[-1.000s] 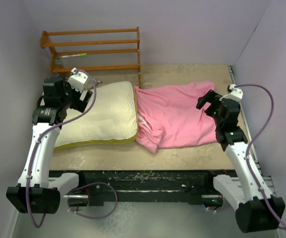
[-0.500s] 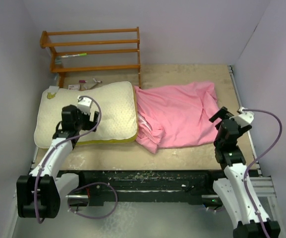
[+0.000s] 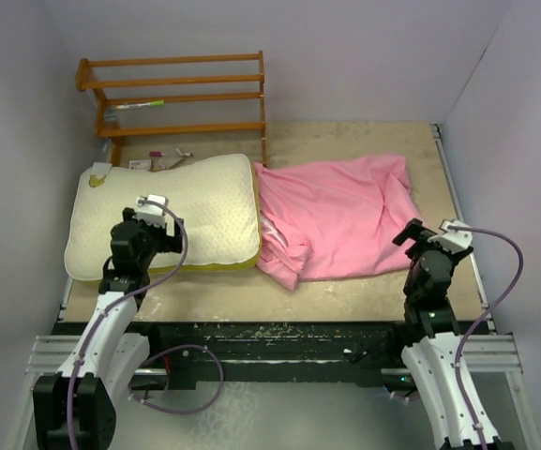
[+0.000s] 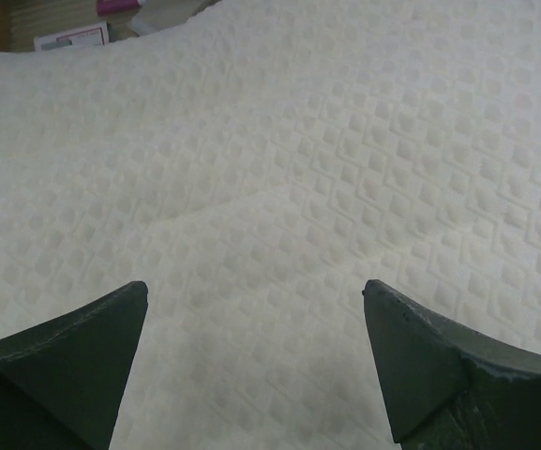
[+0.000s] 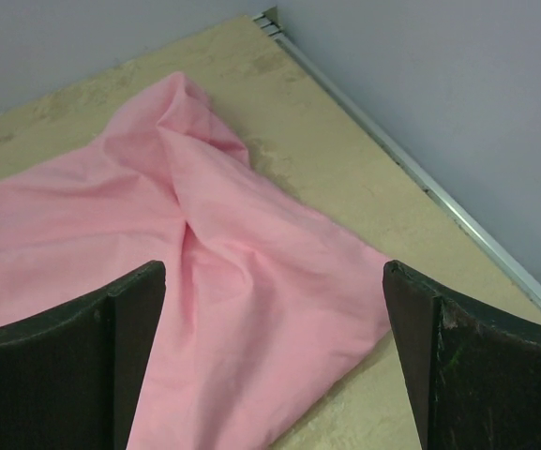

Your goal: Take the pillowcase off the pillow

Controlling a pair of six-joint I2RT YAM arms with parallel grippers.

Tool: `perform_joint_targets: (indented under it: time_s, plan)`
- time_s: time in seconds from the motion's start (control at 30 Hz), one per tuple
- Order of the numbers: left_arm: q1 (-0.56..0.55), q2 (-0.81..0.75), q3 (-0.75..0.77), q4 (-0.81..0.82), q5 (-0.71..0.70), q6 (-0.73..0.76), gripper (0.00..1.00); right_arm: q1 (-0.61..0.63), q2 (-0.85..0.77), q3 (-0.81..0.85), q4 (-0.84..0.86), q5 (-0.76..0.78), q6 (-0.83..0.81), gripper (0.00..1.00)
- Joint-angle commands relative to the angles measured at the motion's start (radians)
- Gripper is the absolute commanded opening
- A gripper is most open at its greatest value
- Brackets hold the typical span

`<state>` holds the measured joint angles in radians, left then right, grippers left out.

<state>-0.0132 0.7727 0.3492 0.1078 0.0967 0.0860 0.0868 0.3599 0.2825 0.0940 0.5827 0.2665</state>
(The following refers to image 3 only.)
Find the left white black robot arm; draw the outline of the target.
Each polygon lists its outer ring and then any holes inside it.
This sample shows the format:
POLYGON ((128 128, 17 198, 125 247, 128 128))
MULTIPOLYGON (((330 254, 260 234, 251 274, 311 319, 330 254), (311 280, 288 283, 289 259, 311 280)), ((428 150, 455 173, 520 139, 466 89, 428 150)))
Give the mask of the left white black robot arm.
POLYGON ((188 236, 166 198, 141 197, 122 212, 111 230, 111 256, 102 269, 95 310, 77 344, 52 374, 32 389, 40 449, 107 449, 116 428, 116 404, 135 370, 150 368, 163 355, 161 342, 128 332, 148 290, 159 253, 183 261, 188 236))

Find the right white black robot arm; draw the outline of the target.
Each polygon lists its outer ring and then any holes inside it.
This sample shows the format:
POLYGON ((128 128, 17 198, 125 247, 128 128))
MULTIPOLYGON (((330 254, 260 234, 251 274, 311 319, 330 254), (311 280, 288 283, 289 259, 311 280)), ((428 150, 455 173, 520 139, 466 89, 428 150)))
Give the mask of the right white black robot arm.
POLYGON ((473 232, 453 219, 434 232, 414 218, 393 239, 410 259, 403 287, 404 319, 411 335, 387 343, 388 359, 410 370, 437 449, 513 449, 500 437, 475 388, 463 349, 473 324, 462 333, 448 298, 458 264, 473 253, 473 232))

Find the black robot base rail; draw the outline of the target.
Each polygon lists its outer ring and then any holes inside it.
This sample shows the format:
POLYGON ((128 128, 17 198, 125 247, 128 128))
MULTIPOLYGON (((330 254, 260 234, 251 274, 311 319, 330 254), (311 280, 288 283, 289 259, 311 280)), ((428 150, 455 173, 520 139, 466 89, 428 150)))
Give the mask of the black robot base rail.
POLYGON ((135 322, 150 351, 135 386, 198 382, 351 383, 414 395, 400 322, 135 322))

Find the pink pillowcase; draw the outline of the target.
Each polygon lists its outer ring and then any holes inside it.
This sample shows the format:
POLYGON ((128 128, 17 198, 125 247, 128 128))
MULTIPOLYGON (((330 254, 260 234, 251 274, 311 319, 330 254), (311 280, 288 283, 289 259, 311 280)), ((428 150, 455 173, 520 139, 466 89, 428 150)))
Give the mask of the pink pillowcase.
POLYGON ((302 281, 373 277, 405 268, 393 238, 420 214, 406 159, 364 156, 255 167, 262 221, 258 268, 293 291, 302 281))

